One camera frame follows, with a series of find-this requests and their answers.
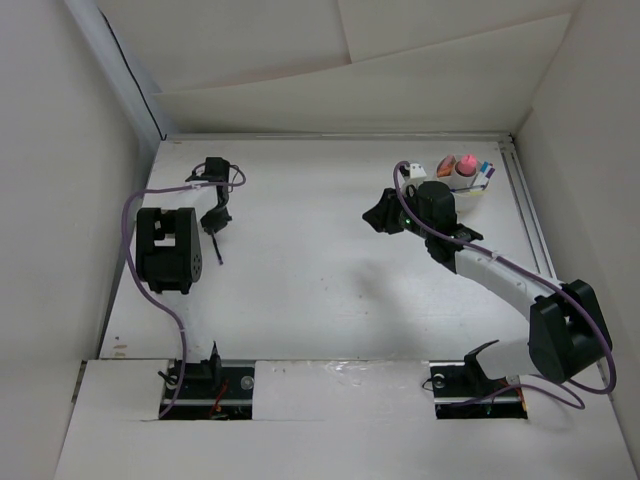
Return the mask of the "purple capped white pen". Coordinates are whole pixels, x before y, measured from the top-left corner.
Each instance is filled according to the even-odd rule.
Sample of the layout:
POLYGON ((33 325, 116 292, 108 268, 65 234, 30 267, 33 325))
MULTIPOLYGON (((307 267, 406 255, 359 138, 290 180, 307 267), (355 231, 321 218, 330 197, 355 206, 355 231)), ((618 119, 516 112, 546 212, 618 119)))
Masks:
POLYGON ((492 175, 493 175, 493 173, 494 173, 494 172, 495 172, 495 168, 494 168, 494 166, 493 166, 493 167, 491 168, 491 170, 487 173, 486 178, 484 179, 484 182, 483 182, 483 184, 482 184, 482 185, 487 185, 487 186, 488 186, 488 184, 489 184, 489 182, 490 182, 490 179, 491 179, 491 177, 492 177, 492 175))

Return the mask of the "dark slim pen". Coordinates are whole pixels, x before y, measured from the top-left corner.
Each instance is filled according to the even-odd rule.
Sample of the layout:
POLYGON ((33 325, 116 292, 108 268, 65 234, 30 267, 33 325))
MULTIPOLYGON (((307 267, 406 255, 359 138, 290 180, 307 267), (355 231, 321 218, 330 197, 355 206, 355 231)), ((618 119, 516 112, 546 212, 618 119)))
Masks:
POLYGON ((215 251, 215 255, 216 255, 216 259, 217 259, 218 264, 219 265, 224 265, 224 260, 223 260, 223 257, 222 257, 222 254, 221 254, 221 251, 220 251, 220 248, 219 248, 216 236, 215 236, 215 232, 214 233, 210 233, 209 236, 211 237, 211 240, 212 240, 212 245, 213 245, 213 248, 214 248, 214 251, 215 251))

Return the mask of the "light blue capped pen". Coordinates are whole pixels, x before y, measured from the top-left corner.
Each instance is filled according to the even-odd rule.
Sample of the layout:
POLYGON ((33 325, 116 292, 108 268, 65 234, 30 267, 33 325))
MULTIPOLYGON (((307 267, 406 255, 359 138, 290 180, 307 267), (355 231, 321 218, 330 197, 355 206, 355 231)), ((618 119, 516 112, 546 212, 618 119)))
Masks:
POLYGON ((477 187, 483 184, 484 179, 486 178, 487 173, 491 170, 491 168, 493 167, 493 165, 489 162, 484 162, 482 164, 482 166, 480 167, 480 170, 478 171, 474 182, 473 182, 473 186, 477 187))

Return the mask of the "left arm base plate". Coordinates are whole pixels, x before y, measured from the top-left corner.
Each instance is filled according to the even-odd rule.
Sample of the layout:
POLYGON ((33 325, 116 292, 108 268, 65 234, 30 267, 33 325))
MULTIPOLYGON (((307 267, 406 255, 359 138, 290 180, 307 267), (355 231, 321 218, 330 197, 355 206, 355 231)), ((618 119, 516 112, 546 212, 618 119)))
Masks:
POLYGON ((218 386, 186 380, 174 406, 161 420, 244 421, 253 414, 255 365, 223 365, 218 386))

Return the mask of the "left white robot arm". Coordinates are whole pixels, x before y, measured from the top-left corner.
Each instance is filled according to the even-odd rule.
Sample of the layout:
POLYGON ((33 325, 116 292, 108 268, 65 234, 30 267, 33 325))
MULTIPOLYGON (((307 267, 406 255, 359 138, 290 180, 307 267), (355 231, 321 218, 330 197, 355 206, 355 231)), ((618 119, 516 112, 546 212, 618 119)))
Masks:
POLYGON ((147 189, 147 195, 159 195, 213 187, 216 203, 201 216, 193 207, 139 209, 135 220, 135 278, 154 294, 188 294, 202 275, 202 233, 211 239, 217 261, 223 262, 216 235, 232 221, 230 194, 245 182, 246 176, 238 166, 222 157, 208 157, 192 169, 184 185, 147 189))

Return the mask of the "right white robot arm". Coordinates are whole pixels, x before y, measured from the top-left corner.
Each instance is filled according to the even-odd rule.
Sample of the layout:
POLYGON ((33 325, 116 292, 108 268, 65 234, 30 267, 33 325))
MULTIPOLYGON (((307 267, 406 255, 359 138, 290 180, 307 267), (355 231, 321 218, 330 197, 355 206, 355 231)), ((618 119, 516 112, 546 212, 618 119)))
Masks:
POLYGON ((434 261, 483 286, 526 320, 527 339, 492 340, 465 356, 462 381, 468 390, 483 394, 499 379, 520 375, 569 383, 600 360, 607 363, 609 382, 599 393, 615 388, 612 341, 594 289, 582 280, 540 276, 483 246, 482 235, 459 222, 444 184, 386 188, 362 218, 378 233, 420 237, 434 261))

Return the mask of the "pink capped glue bottle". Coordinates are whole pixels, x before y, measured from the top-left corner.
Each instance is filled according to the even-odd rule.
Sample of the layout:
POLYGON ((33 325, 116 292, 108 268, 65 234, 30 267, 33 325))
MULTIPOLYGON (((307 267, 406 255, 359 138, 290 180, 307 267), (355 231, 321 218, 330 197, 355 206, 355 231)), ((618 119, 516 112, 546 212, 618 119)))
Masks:
POLYGON ((455 164, 455 171, 459 176, 472 177, 477 172, 477 159, 473 155, 460 156, 455 164))

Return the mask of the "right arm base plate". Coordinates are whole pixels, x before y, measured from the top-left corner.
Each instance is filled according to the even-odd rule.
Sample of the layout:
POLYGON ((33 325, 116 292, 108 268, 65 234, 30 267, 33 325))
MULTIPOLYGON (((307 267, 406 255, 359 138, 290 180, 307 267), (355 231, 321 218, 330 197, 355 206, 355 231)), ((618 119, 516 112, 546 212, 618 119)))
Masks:
POLYGON ((464 361, 430 362, 429 377, 423 386, 431 388, 438 420, 528 418, 518 390, 489 399, 489 394, 505 388, 507 382, 489 380, 464 361))

